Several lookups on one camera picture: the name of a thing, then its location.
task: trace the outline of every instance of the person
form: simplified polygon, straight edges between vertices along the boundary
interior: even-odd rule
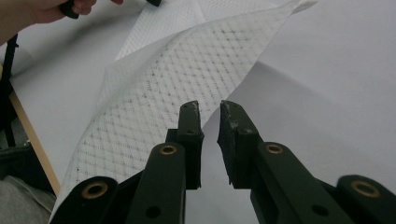
[[[67,0],[0,0],[0,46],[20,30],[36,24],[49,23],[64,17],[59,5]],[[120,5],[123,0],[111,0]],[[73,11],[88,15],[96,0],[74,0]]]

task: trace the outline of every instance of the diamond grid pattern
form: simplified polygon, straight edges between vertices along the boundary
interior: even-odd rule
[[[151,149],[164,141],[168,128],[176,128],[182,104],[198,100],[205,124],[300,4],[191,28],[176,35],[145,69],[137,69],[138,77],[119,69],[127,73],[120,74],[127,88],[111,97],[82,137],[57,205],[87,178],[105,175],[121,182],[144,169]]]

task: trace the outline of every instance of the black handle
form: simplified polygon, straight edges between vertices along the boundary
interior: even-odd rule
[[[68,18],[78,19],[78,14],[73,11],[74,0],[68,0],[61,4],[61,12]]]

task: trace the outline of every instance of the white table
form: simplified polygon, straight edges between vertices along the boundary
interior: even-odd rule
[[[134,23],[128,5],[100,3],[89,17],[21,32],[35,62],[12,84],[55,191],[92,117],[103,68]],[[323,0],[293,15],[228,100],[315,177],[334,185],[341,175],[365,175],[396,192],[395,10],[391,0]],[[204,133],[203,188],[188,192],[186,223],[257,223],[248,191],[228,186],[219,111]]]

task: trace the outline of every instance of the gray fabric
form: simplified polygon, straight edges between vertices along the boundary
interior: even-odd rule
[[[0,222],[48,223],[55,200],[54,195],[7,176],[0,181]]]

